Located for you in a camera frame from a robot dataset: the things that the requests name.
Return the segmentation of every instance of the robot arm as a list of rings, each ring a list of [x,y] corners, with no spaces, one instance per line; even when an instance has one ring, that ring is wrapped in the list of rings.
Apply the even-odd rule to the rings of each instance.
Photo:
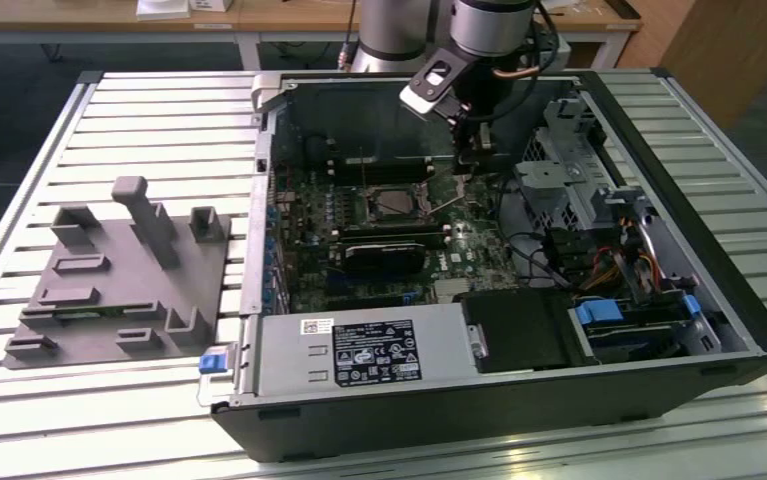
[[[551,53],[543,62],[546,39],[532,21],[535,9],[551,31]],[[539,0],[455,0],[451,42],[435,51],[400,93],[402,102],[416,114],[435,112],[448,122],[455,173],[474,173],[495,154],[490,125],[530,96],[536,75],[555,60],[558,43],[551,17]],[[532,80],[524,92],[496,109],[511,97],[512,81],[526,77]]]
[[[532,20],[543,15],[550,38]],[[539,0],[366,0],[354,72],[415,72],[400,100],[419,116],[440,115],[451,126],[455,173],[474,170],[495,153],[492,121],[510,113],[530,95],[511,96],[512,80],[536,78],[551,65],[558,35]],[[430,59],[424,46],[438,26],[450,26]],[[542,45],[551,43],[540,64]]]

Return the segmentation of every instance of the blue latch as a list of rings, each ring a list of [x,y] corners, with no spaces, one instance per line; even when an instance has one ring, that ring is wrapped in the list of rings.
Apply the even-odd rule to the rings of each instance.
[[[623,321],[623,313],[614,300],[587,300],[575,308],[575,314],[582,325]]]
[[[199,373],[225,373],[228,371],[228,354],[207,353],[199,357]]]
[[[686,295],[685,297],[682,297],[682,303],[686,305],[689,313],[691,314],[693,317],[695,317],[703,311],[701,309],[698,299],[694,295]]]

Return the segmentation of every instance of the wooden cabinet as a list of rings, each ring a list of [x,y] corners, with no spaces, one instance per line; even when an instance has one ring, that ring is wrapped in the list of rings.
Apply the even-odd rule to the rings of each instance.
[[[619,67],[667,68],[719,127],[767,82],[767,0],[628,0],[643,26]]]

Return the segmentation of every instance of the barcode sticker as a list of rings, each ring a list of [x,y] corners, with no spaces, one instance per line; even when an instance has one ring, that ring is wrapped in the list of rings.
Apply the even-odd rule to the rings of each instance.
[[[203,30],[231,30],[231,23],[196,23],[193,28],[200,28]]]
[[[331,318],[314,318],[300,321],[300,335],[315,335],[318,333],[332,333]]]

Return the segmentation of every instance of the sticker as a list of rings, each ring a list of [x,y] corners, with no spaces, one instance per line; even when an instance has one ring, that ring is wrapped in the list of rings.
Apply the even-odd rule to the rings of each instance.
[[[331,318],[311,318],[300,320],[300,335],[315,335],[316,333],[332,332]]]
[[[203,30],[231,30],[231,23],[196,23],[193,28],[200,28]]]
[[[101,318],[101,314],[99,312],[59,313],[53,318],[59,320],[79,320],[81,318]]]
[[[335,326],[328,320],[339,387],[422,380],[412,320]]]
[[[606,30],[638,30],[638,25],[611,24],[606,25]]]

